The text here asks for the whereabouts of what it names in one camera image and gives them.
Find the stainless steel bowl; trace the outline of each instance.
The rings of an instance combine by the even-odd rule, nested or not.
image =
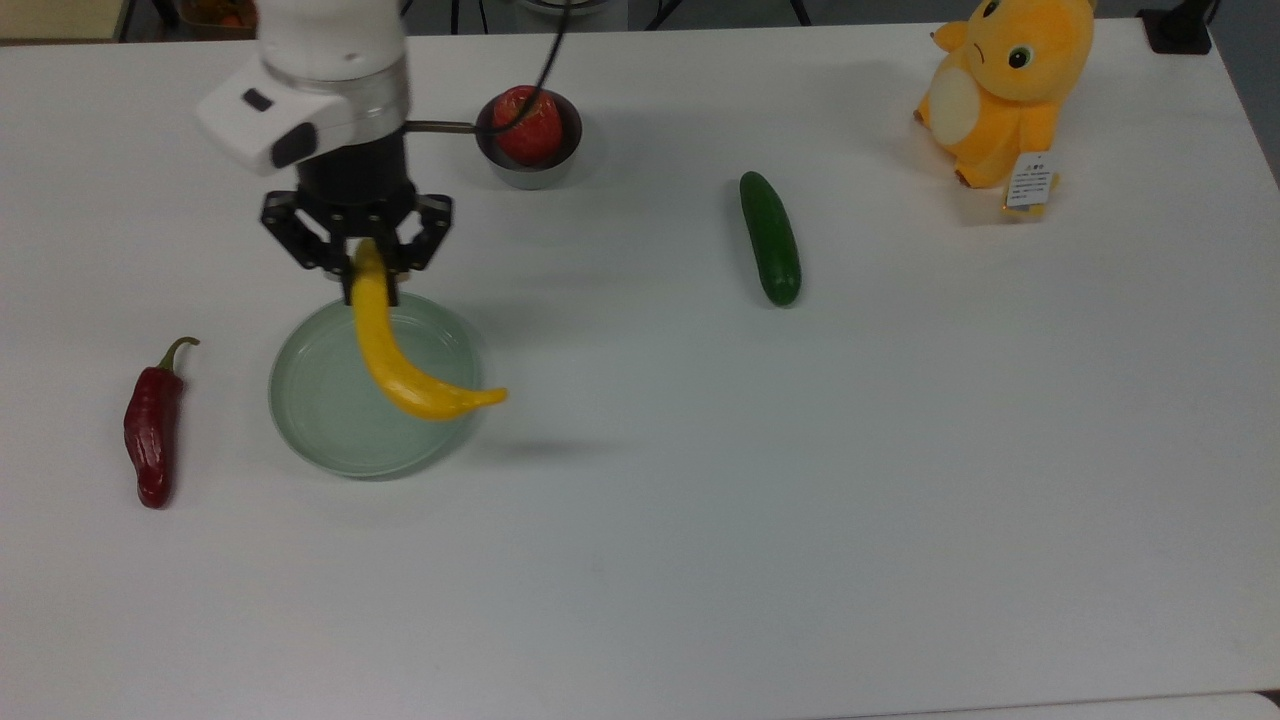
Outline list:
[[[521,165],[502,151],[495,136],[483,132],[475,135],[476,145],[480,146],[480,152],[489,160],[489,167],[493,168],[494,174],[504,183],[520,190],[541,190],[559,182],[568,173],[570,167],[573,164],[573,155],[577,152],[577,146],[582,142],[582,118],[577,114],[577,108],[559,94],[549,90],[543,90],[543,92],[556,102],[556,109],[559,111],[561,124],[564,129],[564,138],[561,141],[559,150],[547,161],[538,165]],[[493,127],[493,106],[495,102],[498,102],[498,97],[490,100],[480,110],[480,117],[476,118],[477,129],[489,129]]]

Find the green cucumber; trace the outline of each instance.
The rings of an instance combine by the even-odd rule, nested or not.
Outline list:
[[[778,307],[791,305],[800,295],[800,252],[782,199],[754,170],[742,176],[737,191],[764,295]]]

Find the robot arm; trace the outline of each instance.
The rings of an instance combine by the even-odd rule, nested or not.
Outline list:
[[[394,278],[421,270],[452,223],[452,200],[419,196],[404,163],[410,111],[396,0],[259,0],[257,53],[196,108],[201,127],[246,168],[296,167],[296,192],[268,193],[262,224],[303,268],[324,268],[351,300],[347,240],[375,240]],[[310,215],[321,238],[302,223]],[[417,213],[422,231],[396,228]]]

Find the pepper stem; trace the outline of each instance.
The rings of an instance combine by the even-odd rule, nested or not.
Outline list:
[[[161,370],[169,370],[172,373],[173,356],[178,352],[178,348],[182,347],[183,345],[200,345],[200,341],[193,337],[179,337],[178,340],[173,341],[173,345],[169,346],[169,352],[165,352],[164,360],[160,360],[160,364],[156,365],[156,368]]]

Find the yellow plush toy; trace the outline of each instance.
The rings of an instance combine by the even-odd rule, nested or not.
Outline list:
[[[1057,114],[1093,45],[1096,0],[983,0],[942,26],[947,51],[915,118],[969,187],[998,184],[1021,152],[1053,145]]]

